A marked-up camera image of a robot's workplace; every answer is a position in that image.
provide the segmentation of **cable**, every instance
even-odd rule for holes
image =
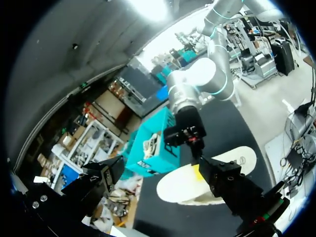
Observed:
[[[298,51],[299,51],[300,57],[302,57],[301,43],[300,43],[300,39],[299,39],[298,34],[297,34],[297,29],[295,30],[295,34],[296,34],[297,43],[298,43]]]
[[[312,94],[311,94],[311,102],[313,103],[313,106],[315,105],[316,100],[316,80],[314,78],[315,76],[315,69],[312,67],[312,76],[313,76],[313,85],[311,88]]]
[[[310,154],[310,156],[307,157],[307,154],[309,153],[305,151],[303,145],[301,145],[298,148],[295,148],[295,151],[298,152],[300,149],[303,150],[303,152],[300,153],[300,155],[303,158],[300,167],[297,169],[289,169],[288,167],[284,175],[284,181],[289,185],[289,192],[287,193],[287,195],[291,194],[292,191],[296,189],[296,187],[299,187],[303,184],[304,176],[308,168],[311,166],[311,163],[313,163],[316,160],[316,154]]]
[[[291,214],[292,214],[292,210],[291,210],[291,213],[290,213],[290,215],[288,216],[288,221],[292,221],[292,220],[293,220],[293,218],[294,218],[294,216],[295,216],[295,214],[296,214],[296,209],[297,209],[297,207],[295,208],[295,211],[294,211],[294,214],[293,214],[292,218],[291,218]]]
[[[266,39],[266,41],[268,41],[267,38],[264,38],[264,37],[260,37],[260,38],[259,38],[259,40],[263,42],[264,47],[268,50],[268,53],[271,54],[271,52],[272,52],[271,46],[270,46],[270,48],[269,48],[269,47],[267,46],[267,42],[266,42],[264,39]]]
[[[294,119],[294,112],[291,113],[291,114],[293,114],[293,117],[292,117],[292,119],[291,119],[291,121],[290,121],[290,127],[289,127],[289,130],[290,130],[290,131],[292,130],[292,122],[293,122],[293,119]],[[287,161],[287,156],[288,156],[288,154],[285,155],[284,137],[285,137],[285,134],[286,134],[286,131],[285,131],[285,130],[286,130],[286,121],[285,121],[284,129],[283,129],[283,138],[282,138],[283,158],[280,160],[280,166],[281,166],[281,168],[282,168],[282,169],[281,169],[280,180],[285,180],[286,177],[288,176],[289,172],[290,172],[291,170],[292,170],[292,172],[294,171],[293,167],[292,167],[290,164],[288,164],[288,161]],[[297,142],[299,142],[300,139],[292,141],[292,144],[291,144],[291,146],[290,146],[290,149],[293,149],[293,145],[296,144]],[[285,167],[287,164],[288,164],[288,167],[287,167],[287,169],[286,169],[286,171],[285,171],[284,176],[282,177],[284,167]]]
[[[242,43],[243,37],[240,35],[240,32],[238,31],[238,29],[236,28],[235,25],[232,26],[232,28],[236,31],[236,33],[237,33],[237,38],[238,38],[238,40],[239,40],[239,43],[241,44],[243,50],[245,50],[245,47],[243,46],[243,43]]]

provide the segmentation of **black mat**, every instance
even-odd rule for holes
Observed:
[[[204,156],[216,156],[239,146],[251,147],[257,155],[255,169],[248,175],[268,191],[272,184],[260,149],[241,114],[232,102],[213,100],[200,112],[207,136]],[[190,163],[191,151],[181,147],[181,165]],[[232,237],[241,224],[225,204],[184,206],[162,201],[156,186],[164,175],[145,178],[136,210],[134,228],[150,237]]]

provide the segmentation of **screw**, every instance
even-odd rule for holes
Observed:
[[[46,196],[46,195],[42,195],[42,196],[40,197],[40,200],[41,200],[41,201],[47,201],[47,196]]]
[[[78,47],[79,47],[79,45],[78,45],[78,44],[73,43],[73,49],[77,49]]]
[[[38,201],[35,201],[35,202],[33,202],[33,204],[32,204],[32,207],[33,207],[34,209],[38,208],[39,206],[40,206],[40,204],[39,204]]]

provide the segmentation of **clutter on floor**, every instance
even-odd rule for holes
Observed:
[[[119,180],[109,198],[103,197],[92,217],[82,222],[108,234],[112,226],[132,229],[142,181],[141,176]]]

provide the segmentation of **teal box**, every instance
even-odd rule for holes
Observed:
[[[182,57],[184,58],[186,62],[191,62],[197,57],[197,54],[194,51],[189,50],[189,51],[183,52]]]
[[[124,148],[121,150],[121,151],[123,151],[123,150],[125,149],[125,150],[122,152],[122,156],[123,156],[124,164],[125,164],[125,169],[124,169],[123,174],[122,174],[121,177],[120,177],[120,180],[126,180],[126,179],[129,179],[129,178],[131,178],[131,177],[134,176],[133,171],[130,171],[128,168],[126,168],[126,163],[127,163],[128,158],[129,158],[129,154],[130,154],[130,152],[131,152],[131,150],[132,150],[132,146],[133,146],[134,140],[135,140],[135,138],[136,138],[137,132],[138,132],[138,130],[136,130],[136,131],[134,131],[134,132],[132,132],[132,133],[130,134],[130,136],[129,136],[129,141],[128,141],[128,143],[127,143],[127,147],[126,147],[126,148],[124,147]]]
[[[156,74],[156,76],[158,77],[158,79],[159,79],[164,85],[166,85],[167,80],[166,80],[166,78],[165,78],[161,73]]]
[[[180,147],[168,146],[163,141],[163,131],[167,127],[174,125],[174,116],[167,107],[164,107],[142,123],[128,155],[126,168],[144,177],[167,173],[179,168]],[[159,154],[149,159],[144,159],[143,142],[149,140],[154,133],[161,134]]]

